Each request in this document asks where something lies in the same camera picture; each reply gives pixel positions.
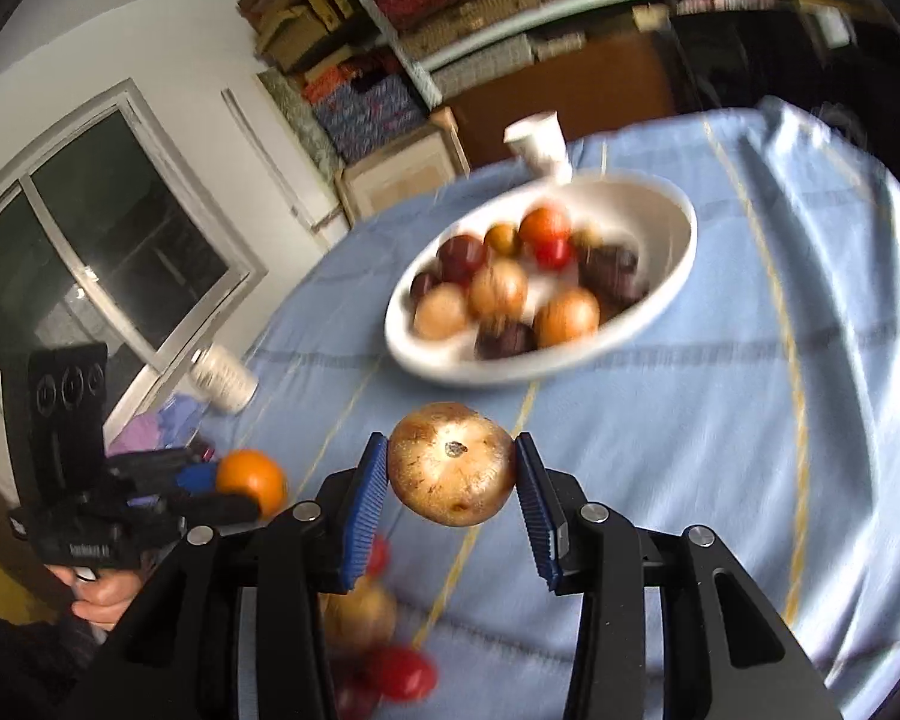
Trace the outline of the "person's left hand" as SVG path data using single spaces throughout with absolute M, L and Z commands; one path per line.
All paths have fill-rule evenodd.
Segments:
M 139 569 L 103 571 L 95 580 L 77 577 L 73 567 L 46 564 L 46 569 L 71 590 L 74 596 L 71 613 L 86 621 L 92 631 L 107 635 L 148 582 L 155 564 L 155 554 L 146 554 Z

